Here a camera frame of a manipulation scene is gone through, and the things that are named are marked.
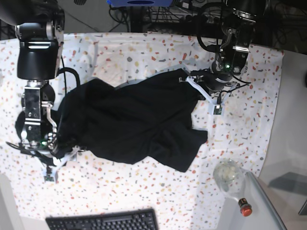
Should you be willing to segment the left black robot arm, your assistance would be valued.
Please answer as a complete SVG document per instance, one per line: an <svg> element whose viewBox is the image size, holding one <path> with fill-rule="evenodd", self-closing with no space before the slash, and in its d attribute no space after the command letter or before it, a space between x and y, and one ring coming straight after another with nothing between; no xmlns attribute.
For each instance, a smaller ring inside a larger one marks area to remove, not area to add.
<svg viewBox="0 0 307 230"><path fill-rule="evenodd" d="M209 8L220 8L221 29L224 34L221 43L205 45L202 41L202 17ZM245 67L249 45L255 33L256 20L263 16L264 0L223 0L210 2L200 7L196 19L196 35L201 48L215 54L209 69L193 71L196 82L208 93L223 91L232 80L237 79Z"/></svg>

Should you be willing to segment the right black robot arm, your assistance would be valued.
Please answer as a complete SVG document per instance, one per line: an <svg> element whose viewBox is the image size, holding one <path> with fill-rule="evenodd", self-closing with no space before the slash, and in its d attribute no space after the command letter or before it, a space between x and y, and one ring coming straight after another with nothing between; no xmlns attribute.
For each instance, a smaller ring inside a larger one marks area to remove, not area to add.
<svg viewBox="0 0 307 230"><path fill-rule="evenodd" d="M0 18L15 27L20 44L17 77L27 81L15 123L20 138L16 149L55 166L58 125L51 117L55 92L49 81L59 70L64 10L56 0L2 0Z"/></svg>

